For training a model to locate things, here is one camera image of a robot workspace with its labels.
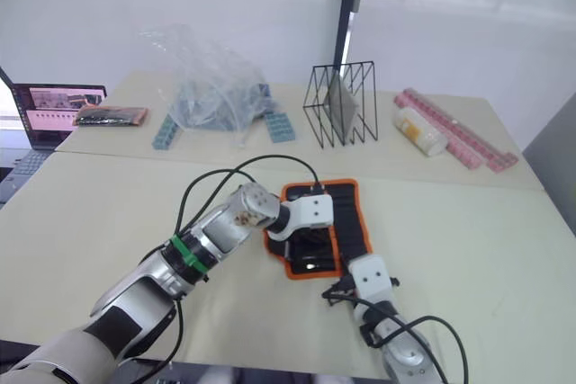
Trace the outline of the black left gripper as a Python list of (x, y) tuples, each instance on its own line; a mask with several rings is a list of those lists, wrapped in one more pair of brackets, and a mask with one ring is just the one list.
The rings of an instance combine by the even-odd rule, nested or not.
[(310, 252), (310, 263), (314, 268), (333, 268), (334, 253), (330, 235), (330, 227), (299, 228), (292, 232), (284, 242), (283, 258), (287, 263), (293, 261), (293, 244), (304, 243), (315, 246)]

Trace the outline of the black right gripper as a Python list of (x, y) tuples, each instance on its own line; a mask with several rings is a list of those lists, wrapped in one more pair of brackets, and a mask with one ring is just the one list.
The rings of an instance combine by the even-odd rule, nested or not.
[(359, 254), (351, 254), (348, 259), (340, 253), (338, 263), (340, 279), (321, 293), (330, 306), (339, 301), (352, 301), (363, 306), (391, 306), (394, 303), (393, 289), (401, 285), (399, 279), (374, 272), (367, 276), (353, 275)]

